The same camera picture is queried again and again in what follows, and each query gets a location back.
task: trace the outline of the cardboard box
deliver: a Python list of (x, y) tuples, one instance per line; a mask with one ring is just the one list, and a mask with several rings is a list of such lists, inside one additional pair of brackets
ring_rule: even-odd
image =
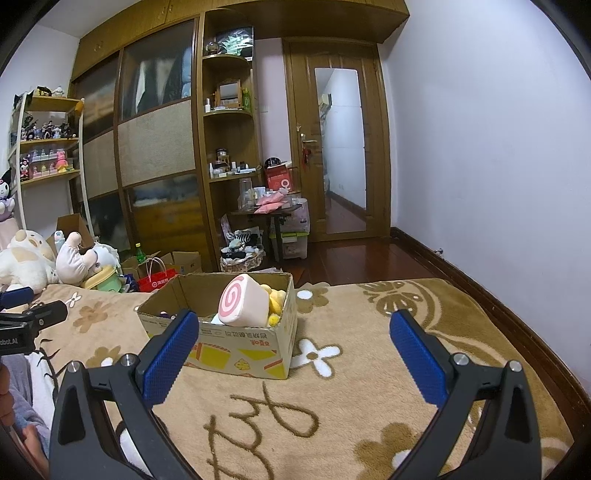
[[(63, 217), (59, 217), (56, 223), (56, 230), (63, 231), (65, 238), (68, 238), (68, 235), (70, 235), (72, 232), (78, 232), (82, 236), (82, 243), (80, 244), (80, 253), (82, 254), (86, 253), (87, 250), (95, 246), (95, 241), (90, 235), (82, 215), (79, 213), (73, 213), (72, 215), (64, 215)], [(53, 234), (49, 236), (47, 243), (57, 255)]]
[(203, 271), (199, 252), (171, 252), (160, 257), (160, 260), (164, 262), (167, 269), (173, 268), (181, 275)]
[(211, 325), (204, 318), (217, 313), (224, 288), (236, 274), (191, 273), (178, 275), (154, 293), (138, 309), (149, 337), (162, 333), (170, 323), (160, 312), (176, 314), (181, 309), (197, 313), (199, 338), (186, 365), (243, 377), (284, 380), (290, 370), (297, 328), (296, 294), (289, 273), (251, 273), (257, 282), (287, 296), (281, 321), (273, 328)]
[[(156, 252), (155, 254), (151, 254), (151, 255), (146, 255), (146, 261), (143, 263), (138, 263), (138, 259), (135, 257), (129, 257), (127, 260), (125, 260), (122, 264), (121, 264), (121, 270), (123, 270), (123, 275), (127, 275), (129, 273), (131, 273), (134, 276), (134, 279), (139, 280), (140, 278), (144, 278), (148, 276), (148, 265), (147, 265), (147, 259), (149, 258), (154, 258), (157, 257), (160, 254), (160, 252)], [(160, 264), (153, 263), (152, 266), (150, 266), (150, 271), (152, 273), (158, 273), (160, 271), (162, 271), (162, 267)]]

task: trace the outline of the stuffed animal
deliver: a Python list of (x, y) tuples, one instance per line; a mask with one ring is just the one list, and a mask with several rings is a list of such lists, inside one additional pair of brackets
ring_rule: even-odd
[[(59, 283), (55, 269), (41, 253), (43, 248), (35, 238), (41, 238), (41, 235), (19, 230), (10, 247), (0, 252), (0, 284), (8, 286), (8, 290), (31, 287), (33, 292), (41, 293), (47, 285)], [(33, 239), (36, 245), (29, 243), (28, 239)]]
[(10, 218), (14, 210), (14, 199), (10, 197), (10, 175), (9, 168), (0, 179), (0, 222)]
[(98, 261), (98, 255), (93, 249), (81, 255), (79, 252), (81, 243), (82, 236), (78, 232), (72, 232), (57, 254), (57, 275), (63, 283), (68, 285), (79, 286), (83, 280), (96, 273), (94, 267)]
[(19, 230), (16, 232), (12, 240), (10, 240), (10, 248), (21, 247), (29, 250), (40, 258), (53, 269), (56, 267), (56, 256), (49, 244), (43, 240), (39, 233), (33, 230)]

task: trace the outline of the blue gripper pad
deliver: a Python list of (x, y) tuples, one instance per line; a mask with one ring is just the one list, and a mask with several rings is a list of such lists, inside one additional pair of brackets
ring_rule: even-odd
[(445, 372), (421, 340), (421, 333), (426, 335), (424, 331), (412, 317), (410, 320), (414, 326), (409, 324), (401, 311), (394, 312), (390, 319), (390, 338), (425, 401), (441, 408), (447, 400)]
[(145, 370), (141, 369), (143, 375), (138, 385), (147, 407), (164, 403), (198, 337), (199, 318), (194, 312), (183, 310), (162, 334), (146, 344), (140, 359), (144, 360), (145, 352), (147, 356), (153, 355), (153, 360)]

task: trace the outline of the red bag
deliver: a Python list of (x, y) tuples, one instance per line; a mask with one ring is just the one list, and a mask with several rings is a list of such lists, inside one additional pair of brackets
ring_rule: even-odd
[[(164, 262), (162, 262), (162, 260), (159, 258), (149, 258), (147, 261), (150, 262), (148, 266), (148, 276), (138, 280), (140, 291), (143, 291), (144, 293), (150, 293), (151, 291), (158, 290), (177, 276), (177, 271), (173, 268), (166, 270)], [(152, 273), (152, 265), (154, 262), (159, 264), (159, 272)]]

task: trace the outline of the cabinet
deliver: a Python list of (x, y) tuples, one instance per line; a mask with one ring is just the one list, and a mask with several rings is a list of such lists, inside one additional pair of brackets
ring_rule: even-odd
[(96, 27), (80, 39), (72, 78), (133, 39), (163, 25), (167, 11), (168, 0), (142, 0)]
[(166, 12), (166, 23), (194, 17), (199, 12), (209, 10), (211, 7), (212, 0), (170, 0)]

